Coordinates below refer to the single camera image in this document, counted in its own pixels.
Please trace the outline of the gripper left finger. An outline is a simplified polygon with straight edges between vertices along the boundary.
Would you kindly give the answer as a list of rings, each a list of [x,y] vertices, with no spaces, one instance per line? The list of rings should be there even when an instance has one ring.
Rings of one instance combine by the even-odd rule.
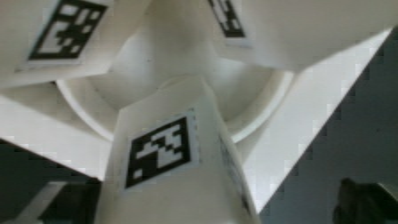
[[[12,224],[95,224],[102,182],[51,181]]]

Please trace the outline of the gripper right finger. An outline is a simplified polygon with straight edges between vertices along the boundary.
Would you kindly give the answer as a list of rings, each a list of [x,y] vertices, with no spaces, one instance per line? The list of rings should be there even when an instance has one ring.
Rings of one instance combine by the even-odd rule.
[[[398,224],[398,186],[388,183],[358,183],[342,180],[335,224]]]

